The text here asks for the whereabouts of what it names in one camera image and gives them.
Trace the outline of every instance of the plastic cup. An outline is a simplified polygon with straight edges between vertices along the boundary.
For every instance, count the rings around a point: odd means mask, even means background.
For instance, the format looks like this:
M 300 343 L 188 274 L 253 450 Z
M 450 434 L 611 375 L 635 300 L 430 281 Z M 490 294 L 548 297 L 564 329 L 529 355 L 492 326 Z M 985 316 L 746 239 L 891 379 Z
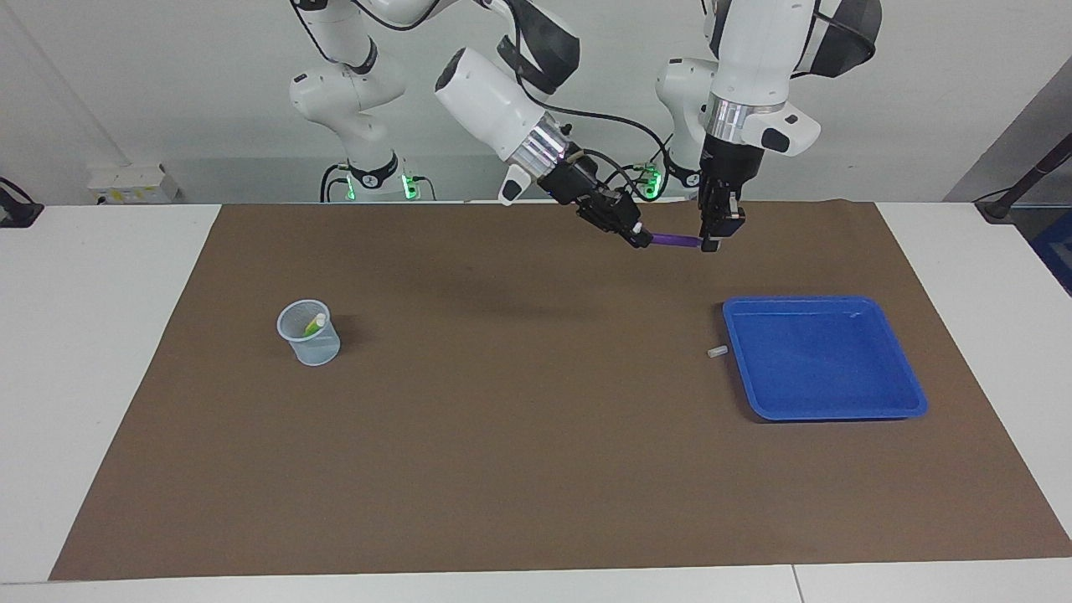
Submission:
M 306 337 L 306 328 L 316 319 L 316 314 L 327 317 L 324 328 Z M 279 336 L 291 344 L 298 362 L 306 366 L 322 366 L 339 355 L 339 335 L 331 324 L 331 311 L 323 302 L 302 299 L 283 310 L 276 321 Z

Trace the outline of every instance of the power outlet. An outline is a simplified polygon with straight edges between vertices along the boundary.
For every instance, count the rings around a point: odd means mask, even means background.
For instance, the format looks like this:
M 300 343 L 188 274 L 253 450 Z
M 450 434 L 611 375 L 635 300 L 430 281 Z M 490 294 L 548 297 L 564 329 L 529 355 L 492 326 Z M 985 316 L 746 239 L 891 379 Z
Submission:
M 88 189 L 98 205 L 161 205 L 175 203 L 179 195 L 179 186 L 159 164 L 94 170 Z
M 659 190 L 662 189 L 664 177 L 662 173 L 659 172 L 658 165 L 647 163 L 643 166 L 639 183 L 640 192 L 644 193 L 645 201 L 652 201 L 659 196 Z

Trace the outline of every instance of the marker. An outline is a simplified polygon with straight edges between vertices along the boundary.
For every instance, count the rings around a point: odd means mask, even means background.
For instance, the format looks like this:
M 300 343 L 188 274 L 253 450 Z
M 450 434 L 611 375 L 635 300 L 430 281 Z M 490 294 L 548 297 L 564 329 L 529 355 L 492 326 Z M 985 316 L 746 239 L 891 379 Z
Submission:
M 312 337 L 316 335 L 326 324 L 328 324 L 328 315 L 323 312 L 316 314 L 316 318 L 310 321 L 309 326 L 306 327 L 306 334 L 302 337 Z

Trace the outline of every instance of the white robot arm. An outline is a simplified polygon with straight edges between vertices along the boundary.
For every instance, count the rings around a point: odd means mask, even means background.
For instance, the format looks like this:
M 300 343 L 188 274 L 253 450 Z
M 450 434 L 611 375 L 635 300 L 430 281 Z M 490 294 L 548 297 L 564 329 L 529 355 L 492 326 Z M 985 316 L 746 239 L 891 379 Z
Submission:
M 667 172 L 699 188 L 703 249 L 716 251 L 744 222 L 738 200 L 764 151 L 793 157 L 819 137 L 788 102 L 789 80 L 836 77 L 870 59 L 882 12 L 879 0 L 704 1 L 717 62 L 671 60 L 657 91 L 674 119 Z
M 628 192 L 601 182 L 595 162 L 568 130 L 479 53 L 459 50 L 435 90 L 455 119 L 509 165 L 498 193 L 504 204 L 536 182 L 560 204 L 577 204 L 577 215 L 604 232 L 635 248 L 651 245 L 652 234 Z
M 361 196 L 405 192 L 403 160 L 387 128 L 367 111 L 405 93 L 401 65 L 381 54 L 349 0 L 293 0 L 313 42 L 329 62 L 291 83 L 291 102 L 306 119 L 334 132 L 346 151 L 351 187 Z
M 374 20 L 391 29 L 410 30 L 457 1 L 367 0 L 368 4 L 358 4 L 352 0 L 292 0 L 328 63 L 295 77 L 291 100 L 307 119 L 339 135 L 346 150 L 352 188 L 362 196 L 404 190 L 408 197 L 414 192 L 404 160 L 387 141 L 386 128 L 364 113 L 401 97 L 405 79 L 397 61 L 382 54 L 366 32 L 362 13 L 368 11 Z M 520 56 L 509 35 L 503 38 L 498 52 L 511 70 L 535 87 L 535 93 L 549 97 L 577 70 L 580 41 L 554 14 L 528 0 L 474 1 L 511 25 L 515 11 L 520 15 L 522 28 L 530 33 L 523 36 Z

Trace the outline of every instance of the white table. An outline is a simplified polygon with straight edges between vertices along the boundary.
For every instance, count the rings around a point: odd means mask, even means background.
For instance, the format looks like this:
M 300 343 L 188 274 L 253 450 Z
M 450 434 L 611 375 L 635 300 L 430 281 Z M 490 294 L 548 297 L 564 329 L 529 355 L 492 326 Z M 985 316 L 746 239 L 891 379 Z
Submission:
M 1013 227 L 971 206 L 880 208 L 1072 532 L 1072 298 Z M 1072 601 L 1072 559 L 40 584 L 218 211 L 51 207 L 0 231 L 0 601 Z

